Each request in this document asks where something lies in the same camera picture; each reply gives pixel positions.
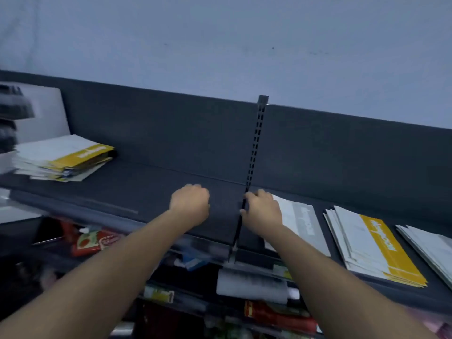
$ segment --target fist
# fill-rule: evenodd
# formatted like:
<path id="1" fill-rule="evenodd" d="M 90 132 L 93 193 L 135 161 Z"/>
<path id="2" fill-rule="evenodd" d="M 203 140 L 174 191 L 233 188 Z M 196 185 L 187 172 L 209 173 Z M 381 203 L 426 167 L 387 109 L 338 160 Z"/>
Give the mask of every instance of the fist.
<path id="1" fill-rule="evenodd" d="M 171 195 L 169 209 L 190 228 L 197 226 L 209 216 L 209 191 L 200 184 L 186 184 Z"/>
<path id="2" fill-rule="evenodd" d="M 271 235 L 278 226 L 282 226 L 283 216 L 279 209 L 278 201 L 273 199 L 271 193 L 259 189 L 257 193 L 245 194 L 250 210 L 240 210 L 243 223 L 254 233 L 265 238 Z"/>

